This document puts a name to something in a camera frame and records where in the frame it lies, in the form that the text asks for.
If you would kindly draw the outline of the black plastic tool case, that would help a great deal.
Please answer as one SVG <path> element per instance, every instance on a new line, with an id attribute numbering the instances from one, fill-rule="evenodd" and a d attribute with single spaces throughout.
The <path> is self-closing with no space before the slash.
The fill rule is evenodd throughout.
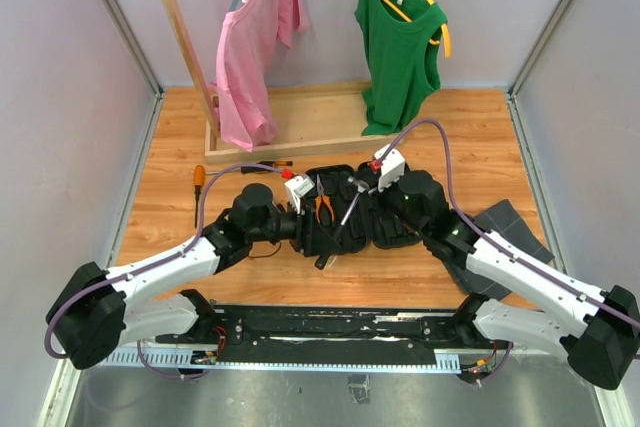
<path id="1" fill-rule="evenodd" d="M 351 203 L 356 187 L 347 182 L 351 176 L 373 185 L 377 180 L 366 162 L 353 168 L 346 164 L 309 169 L 306 174 L 316 180 L 319 175 L 326 195 L 331 199 L 335 213 L 334 231 Z M 304 213 L 315 215 L 316 190 L 309 191 L 303 197 Z M 355 254 L 372 244 L 379 249 L 393 249 L 412 246 L 419 237 L 405 227 L 400 220 L 392 216 L 380 204 L 379 199 L 364 194 L 346 224 L 341 236 L 341 251 L 337 255 Z"/>

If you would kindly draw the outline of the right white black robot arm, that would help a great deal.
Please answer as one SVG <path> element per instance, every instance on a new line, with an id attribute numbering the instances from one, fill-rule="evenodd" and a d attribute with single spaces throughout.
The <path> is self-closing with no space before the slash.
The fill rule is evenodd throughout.
<path id="1" fill-rule="evenodd" d="M 455 339 L 474 347 L 501 340 L 568 362 L 583 379 L 617 389 L 639 352 L 639 307 L 620 285 L 609 290 L 569 277 L 517 248 L 500 233 L 479 227 L 450 208 L 443 186 L 426 171 L 381 175 L 381 203 L 414 231 L 445 265 L 493 280 L 534 304 L 508 307 L 474 293 L 453 322 Z"/>

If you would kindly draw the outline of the steel claw hammer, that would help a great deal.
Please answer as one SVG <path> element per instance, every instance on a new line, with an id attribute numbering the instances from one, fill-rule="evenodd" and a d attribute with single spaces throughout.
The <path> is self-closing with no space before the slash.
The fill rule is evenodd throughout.
<path id="1" fill-rule="evenodd" d="M 361 195 L 370 190 L 369 184 L 367 182 L 357 179 L 353 176 L 349 177 L 347 179 L 347 182 L 356 187 L 356 193 L 351 203 L 349 204 L 349 207 L 347 208 L 345 214 L 341 218 L 337 228 L 335 229 L 335 231 L 331 236 L 331 240 L 334 242 L 335 246 L 331 247 L 327 252 L 321 254 L 314 263 L 314 266 L 319 270 L 323 270 L 325 268 L 327 262 L 329 261 L 329 258 L 332 255 L 337 255 L 340 253 L 342 249 L 341 247 L 342 232 L 344 231 L 347 222 L 349 221 L 352 213 L 354 212 Z"/>

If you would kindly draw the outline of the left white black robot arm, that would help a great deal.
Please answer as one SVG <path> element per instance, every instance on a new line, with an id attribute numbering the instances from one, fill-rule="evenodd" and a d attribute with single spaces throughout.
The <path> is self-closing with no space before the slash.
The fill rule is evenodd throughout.
<path id="1" fill-rule="evenodd" d="M 45 316 L 46 352 L 84 370 L 123 344 L 156 335 L 183 334 L 195 343 L 207 340 L 214 330 L 211 314 L 183 294 L 167 304 L 156 301 L 156 296 L 238 264 L 248 258 L 256 242 L 275 244 L 299 237 L 302 199 L 314 187 L 307 176 L 287 181 L 285 190 L 293 207 L 282 210 L 274 204 L 269 187 L 250 184 L 231 208 L 183 244 L 120 267 L 81 265 Z"/>

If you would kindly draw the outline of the orange handled pliers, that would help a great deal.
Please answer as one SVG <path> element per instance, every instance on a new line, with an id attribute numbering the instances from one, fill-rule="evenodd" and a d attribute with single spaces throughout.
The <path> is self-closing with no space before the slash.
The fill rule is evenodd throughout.
<path id="1" fill-rule="evenodd" d="M 335 222 L 335 213 L 331 199 L 326 195 L 323 183 L 319 175 L 316 176 L 315 214 L 320 225 L 330 226 Z"/>

